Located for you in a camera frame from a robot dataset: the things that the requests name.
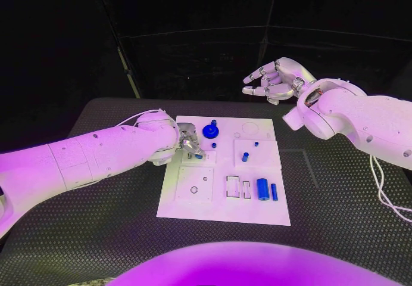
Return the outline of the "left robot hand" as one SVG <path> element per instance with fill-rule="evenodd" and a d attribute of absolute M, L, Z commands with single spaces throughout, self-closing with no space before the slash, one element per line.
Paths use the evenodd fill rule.
<path fill-rule="evenodd" d="M 180 131 L 180 148 L 193 155 L 204 156 L 204 151 L 200 148 L 196 127 L 191 123 L 177 123 Z"/>

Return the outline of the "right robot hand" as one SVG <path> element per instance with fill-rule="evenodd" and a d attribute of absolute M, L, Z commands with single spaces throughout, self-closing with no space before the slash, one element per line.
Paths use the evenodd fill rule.
<path fill-rule="evenodd" d="M 304 66 L 287 57 L 281 57 L 261 66 L 245 77 L 243 84 L 251 84 L 256 79 L 261 80 L 261 85 L 256 87 L 245 86 L 242 93 L 265 97 L 274 105 L 291 97 L 298 98 L 317 81 Z"/>

